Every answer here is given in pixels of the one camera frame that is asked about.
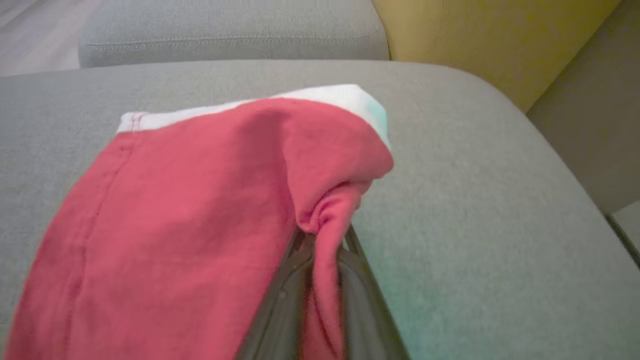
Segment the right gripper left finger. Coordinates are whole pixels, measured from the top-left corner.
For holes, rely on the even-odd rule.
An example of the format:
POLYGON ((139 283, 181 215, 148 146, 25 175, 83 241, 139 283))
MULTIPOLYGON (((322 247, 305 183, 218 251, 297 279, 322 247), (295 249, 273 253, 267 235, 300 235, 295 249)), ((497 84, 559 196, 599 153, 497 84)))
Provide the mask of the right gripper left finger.
POLYGON ((313 263, 313 240, 297 228, 238 347, 236 360, 300 358, 313 263))

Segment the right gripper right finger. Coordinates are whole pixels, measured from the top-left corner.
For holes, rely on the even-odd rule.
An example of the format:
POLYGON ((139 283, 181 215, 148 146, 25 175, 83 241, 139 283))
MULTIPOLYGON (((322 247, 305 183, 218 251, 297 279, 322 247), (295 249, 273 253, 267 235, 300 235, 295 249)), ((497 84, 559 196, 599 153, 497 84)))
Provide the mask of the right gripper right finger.
POLYGON ((344 355, 347 360, 409 360, 403 339, 350 225, 338 249, 344 355))

